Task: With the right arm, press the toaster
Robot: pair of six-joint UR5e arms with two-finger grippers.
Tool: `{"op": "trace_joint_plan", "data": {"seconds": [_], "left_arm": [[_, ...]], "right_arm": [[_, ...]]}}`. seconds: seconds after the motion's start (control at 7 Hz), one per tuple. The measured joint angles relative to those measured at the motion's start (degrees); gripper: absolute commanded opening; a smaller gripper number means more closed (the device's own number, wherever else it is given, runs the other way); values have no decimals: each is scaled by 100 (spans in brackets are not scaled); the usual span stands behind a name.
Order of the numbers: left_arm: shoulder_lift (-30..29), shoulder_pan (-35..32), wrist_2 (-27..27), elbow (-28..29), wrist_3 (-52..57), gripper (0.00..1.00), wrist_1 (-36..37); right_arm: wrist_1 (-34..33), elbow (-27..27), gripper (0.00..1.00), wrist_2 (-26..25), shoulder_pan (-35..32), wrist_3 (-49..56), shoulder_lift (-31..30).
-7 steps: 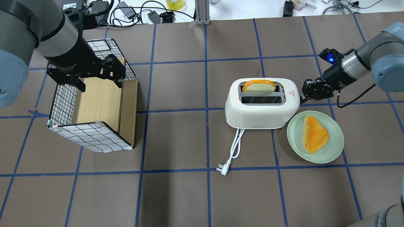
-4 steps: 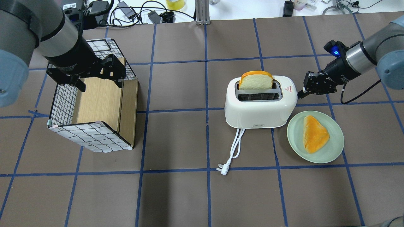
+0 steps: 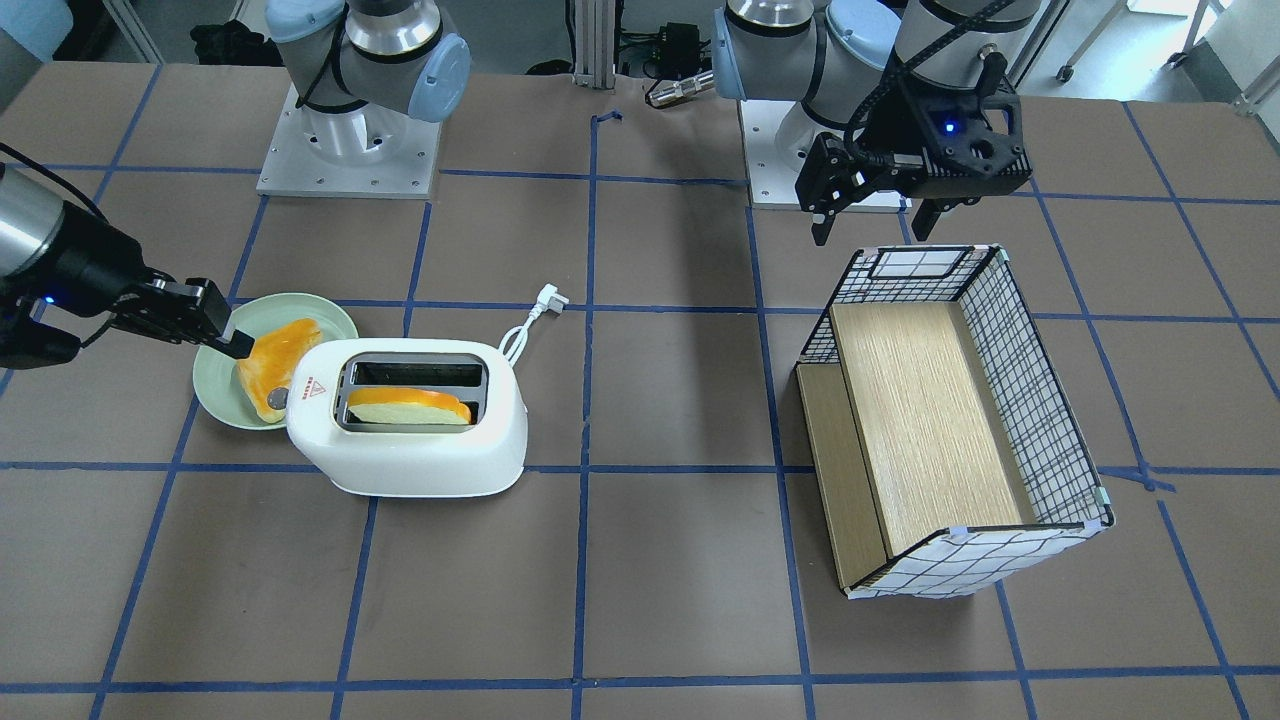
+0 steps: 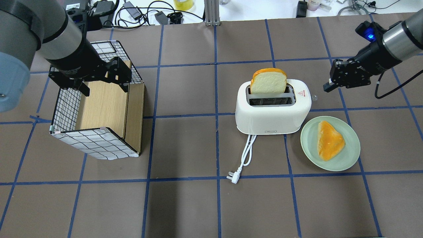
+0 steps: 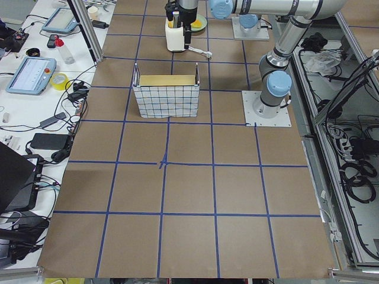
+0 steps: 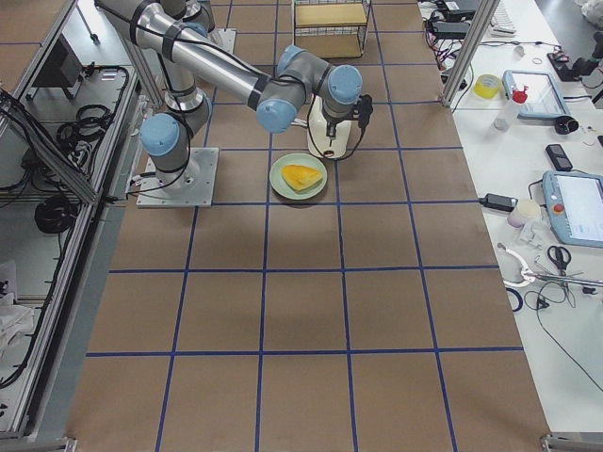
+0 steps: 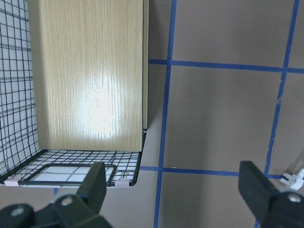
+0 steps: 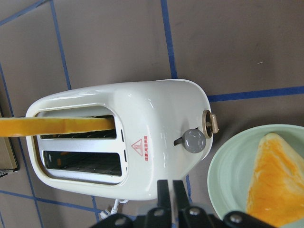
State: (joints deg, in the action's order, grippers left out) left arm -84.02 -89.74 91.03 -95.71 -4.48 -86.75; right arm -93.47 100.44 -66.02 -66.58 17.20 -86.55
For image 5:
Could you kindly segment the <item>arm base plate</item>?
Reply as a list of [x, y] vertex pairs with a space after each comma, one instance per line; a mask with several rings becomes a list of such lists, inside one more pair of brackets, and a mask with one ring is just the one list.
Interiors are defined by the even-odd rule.
[[233, 35], [236, 40], [268, 41], [268, 28], [263, 26], [263, 21], [259, 20], [253, 27], [245, 28], [240, 21], [240, 17], [232, 17]]
[[261, 91], [242, 91], [245, 124], [248, 127], [291, 127], [286, 101], [279, 106], [266, 106], [261, 102]]

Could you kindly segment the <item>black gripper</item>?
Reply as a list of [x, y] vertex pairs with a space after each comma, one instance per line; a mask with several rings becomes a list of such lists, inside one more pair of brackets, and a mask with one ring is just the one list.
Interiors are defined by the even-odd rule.
[[184, 27], [184, 49], [189, 49], [191, 44], [191, 24], [197, 18], [197, 8], [185, 9], [183, 7], [178, 8], [179, 20], [178, 24]]

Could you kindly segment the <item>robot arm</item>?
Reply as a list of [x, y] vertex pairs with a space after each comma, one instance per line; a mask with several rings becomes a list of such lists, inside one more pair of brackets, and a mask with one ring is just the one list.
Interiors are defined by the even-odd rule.
[[345, 3], [344, 0], [210, 1], [210, 9], [214, 18], [222, 20], [231, 14], [289, 17], [275, 47], [264, 55], [259, 63], [262, 89], [266, 89], [268, 75], [277, 70], [283, 72], [286, 70], [294, 49], [313, 20], [322, 20], [335, 15]]
[[256, 14], [245, 14], [239, 16], [240, 30], [244, 36], [259, 31], [259, 18]]

